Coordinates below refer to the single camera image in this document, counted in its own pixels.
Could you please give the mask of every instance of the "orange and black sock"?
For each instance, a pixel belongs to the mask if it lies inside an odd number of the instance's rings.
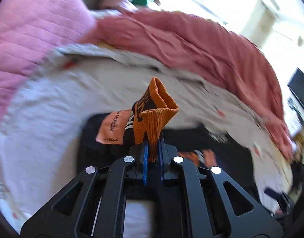
[[[178,105],[166,92],[163,83],[154,77],[143,97],[132,107],[129,121],[124,131],[124,141],[131,144],[143,142],[147,132],[150,144],[149,161],[157,157],[157,142],[164,126],[178,112]]]

